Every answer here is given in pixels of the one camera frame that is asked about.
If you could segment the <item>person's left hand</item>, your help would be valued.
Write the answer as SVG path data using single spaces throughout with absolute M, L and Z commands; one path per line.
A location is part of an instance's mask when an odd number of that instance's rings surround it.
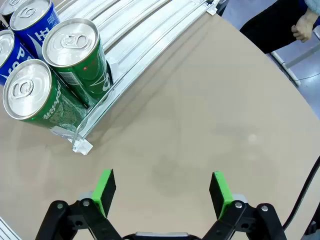
M 308 8 L 297 23 L 291 27 L 294 38 L 302 43 L 308 41 L 312 36 L 313 26 L 318 17 L 316 13 Z

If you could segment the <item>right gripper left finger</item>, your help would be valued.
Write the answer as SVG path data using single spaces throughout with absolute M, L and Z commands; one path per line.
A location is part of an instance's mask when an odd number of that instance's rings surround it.
M 107 219 L 116 191 L 114 171 L 104 170 L 91 197 L 69 205 L 53 201 L 36 235 L 37 240 L 72 240 L 79 230 L 89 230 L 95 240 L 121 240 Z

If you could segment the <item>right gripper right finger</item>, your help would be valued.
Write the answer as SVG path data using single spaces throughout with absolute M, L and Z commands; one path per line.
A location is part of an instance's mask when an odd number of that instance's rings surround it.
M 245 233 L 249 240 L 287 238 L 273 205 L 261 203 L 252 207 L 235 200 L 221 171 L 212 173 L 209 193 L 217 220 L 204 240 L 230 240 L 235 232 Z

